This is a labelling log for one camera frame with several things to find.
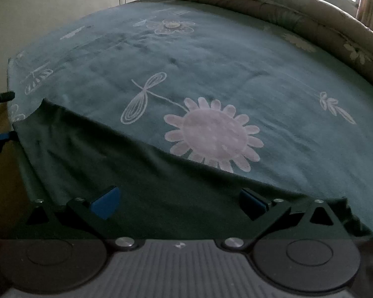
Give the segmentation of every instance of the metal screw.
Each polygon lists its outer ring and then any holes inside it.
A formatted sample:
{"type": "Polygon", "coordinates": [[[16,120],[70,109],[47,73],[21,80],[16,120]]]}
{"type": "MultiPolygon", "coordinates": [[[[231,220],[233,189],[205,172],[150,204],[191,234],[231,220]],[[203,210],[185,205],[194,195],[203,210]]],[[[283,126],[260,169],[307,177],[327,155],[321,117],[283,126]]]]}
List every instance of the metal screw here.
{"type": "Polygon", "coordinates": [[[116,239],[115,241],[115,244],[117,246],[120,246],[122,248],[129,248],[130,246],[133,246],[135,243],[134,239],[132,238],[128,238],[126,236],[122,237],[122,238],[118,238],[116,239]]]}
{"type": "Polygon", "coordinates": [[[239,238],[228,238],[224,241],[224,244],[229,248],[237,249],[243,246],[245,242],[243,242],[243,240],[239,238]]]}

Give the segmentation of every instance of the circular pad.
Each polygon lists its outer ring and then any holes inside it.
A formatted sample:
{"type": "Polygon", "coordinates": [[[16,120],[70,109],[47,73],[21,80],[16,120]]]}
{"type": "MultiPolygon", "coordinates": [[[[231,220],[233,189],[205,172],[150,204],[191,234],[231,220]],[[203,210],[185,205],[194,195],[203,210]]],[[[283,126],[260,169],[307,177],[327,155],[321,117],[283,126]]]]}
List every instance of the circular pad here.
{"type": "Polygon", "coordinates": [[[323,293],[345,286],[357,273],[360,254],[351,240],[283,240],[286,234],[285,230],[270,234],[252,252],[258,269],[278,285],[323,293]]]}
{"type": "Polygon", "coordinates": [[[333,250],[318,240],[297,240],[287,246],[286,254],[295,263],[316,267],[327,263],[333,257],[333,250]]]}
{"type": "Polygon", "coordinates": [[[0,252],[1,272],[30,293],[68,291],[94,277],[106,262],[103,242],[91,238],[8,240],[0,252]]]}

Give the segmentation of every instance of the dragonfly print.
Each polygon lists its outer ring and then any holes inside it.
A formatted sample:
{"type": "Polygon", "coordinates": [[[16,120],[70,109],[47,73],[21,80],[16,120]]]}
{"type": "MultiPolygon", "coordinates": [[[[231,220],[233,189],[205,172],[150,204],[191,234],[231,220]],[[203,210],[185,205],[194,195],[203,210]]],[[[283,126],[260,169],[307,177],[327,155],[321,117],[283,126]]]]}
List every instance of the dragonfly print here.
{"type": "Polygon", "coordinates": [[[171,104],[177,105],[180,108],[182,108],[185,112],[188,112],[188,110],[176,103],[173,102],[172,100],[169,100],[166,97],[157,95],[153,92],[151,92],[149,89],[152,88],[153,86],[163,82],[167,78],[167,74],[164,72],[157,73],[155,75],[152,75],[149,77],[149,79],[146,81],[145,85],[142,87],[138,83],[136,83],[133,79],[131,80],[134,85],[139,87],[141,91],[134,97],[131,102],[128,104],[128,106],[124,109],[123,114],[120,118],[120,121],[123,124],[131,124],[137,121],[145,112],[146,107],[148,105],[148,94],[151,94],[153,96],[156,96],[158,98],[161,98],[163,100],[166,100],[170,102],[171,104]]]}
{"type": "Polygon", "coordinates": [[[20,84],[23,84],[27,80],[29,83],[25,87],[25,95],[28,95],[32,92],[34,92],[36,89],[38,89],[42,83],[43,80],[45,80],[47,77],[49,77],[54,71],[52,69],[44,69],[50,62],[48,61],[44,65],[40,66],[39,68],[36,68],[35,70],[31,71],[29,75],[27,75],[20,84]]]}
{"type": "Polygon", "coordinates": [[[155,19],[155,18],[156,18],[156,16],[149,17],[147,19],[141,19],[141,21],[138,21],[137,23],[134,23],[133,27],[143,26],[144,24],[146,24],[147,22],[149,22],[149,21],[151,21],[152,19],[155,19]]]}

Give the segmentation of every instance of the blue bedspread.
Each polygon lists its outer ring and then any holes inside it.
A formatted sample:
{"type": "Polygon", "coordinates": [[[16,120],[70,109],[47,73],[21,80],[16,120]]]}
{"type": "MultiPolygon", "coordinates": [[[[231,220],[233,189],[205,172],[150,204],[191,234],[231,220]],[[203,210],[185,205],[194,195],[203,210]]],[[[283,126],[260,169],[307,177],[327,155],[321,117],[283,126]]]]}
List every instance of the blue bedspread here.
{"type": "Polygon", "coordinates": [[[46,35],[10,60],[8,80],[12,121],[48,98],[177,156],[347,196],[373,230],[373,87],[284,28],[142,0],[46,35]]]}

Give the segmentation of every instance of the leaf print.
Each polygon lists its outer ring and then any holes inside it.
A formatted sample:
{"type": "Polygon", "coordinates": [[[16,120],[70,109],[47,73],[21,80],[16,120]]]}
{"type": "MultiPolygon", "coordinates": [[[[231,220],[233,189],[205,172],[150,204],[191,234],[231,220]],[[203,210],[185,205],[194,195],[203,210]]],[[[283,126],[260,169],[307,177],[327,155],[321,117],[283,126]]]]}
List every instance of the leaf print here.
{"type": "Polygon", "coordinates": [[[351,51],[350,58],[351,60],[355,61],[359,57],[359,61],[362,65],[365,64],[365,60],[370,60],[370,58],[358,48],[355,48],[354,46],[350,45],[349,43],[344,44],[345,49],[348,51],[351,51]]]}
{"type": "Polygon", "coordinates": [[[327,99],[327,102],[328,102],[328,103],[331,103],[331,104],[337,104],[337,103],[338,103],[338,100],[336,100],[335,98],[329,97],[329,98],[327,99]]]}
{"type": "Polygon", "coordinates": [[[9,116],[11,118],[11,122],[16,122],[16,121],[24,120],[26,118],[25,114],[23,114],[23,113],[18,114],[18,110],[19,110],[18,104],[13,104],[8,109],[9,116]]]}
{"type": "Polygon", "coordinates": [[[327,103],[327,107],[329,108],[329,111],[331,112],[331,114],[333,114],[334,116],[337,116],[336,109],[331,103],[327,103]]]}
{"type": "Polygon", "coordinates": [[[326,101],[321,98],[321,100],[319,102],[320,102],[322,108],[326,111],[327,110],[327,103],[326,103],[326,101]]]}
{"type": "Polygon", "coordinates": [[[283,37],[290,43],[296,45],[298,48],[301,48],[309,53],[315,52],[316,49],[310,43],[305,41],[303,38],[300,38],[291,34],[283,34],[283,37]]]}
{"type": "Polygon", "coordinates": [[[327,94],[326,94],[326,92],[321,92],[319,94],[319,96],[321,97],[319,102],[320,102],[322,108],[326,111],[327,110],[327,103],[326,103],[327,94]]]}
{"type": "Polygon", "coordinates": [[[343,110],[342,108],[336,106],[336,110],[342,115],[343,118],[345,118],[348,122],[350,122],[351,124],[356,124],[356,122],[354,121],[354,119],[352,118],[351,115],[349,115],[347,113],[347,111],[343,110]]]}
{"type": "Polygon", "coordinates": [[[327,109],[329,109],[329,112],[331,114],[333,114],[334,116],[337,116],[337,112],[339,112],[341,114],[341,116],[343,118],[345,118],[348,122],[350,122],[351,124],[356,124],[356,122],[351,117],[351,115],[349,115],[342,108],[340,108],[338,106],[335,106],[336,104],[338,104],[338,100],[336,100],[335,98],[332,98],[332,97],[327,98],[327,93],[326,92],[321,92],[319,94],[319,96],[320,96],[319,103],[321,104],[322,108],[325,111],[327,109]]]}

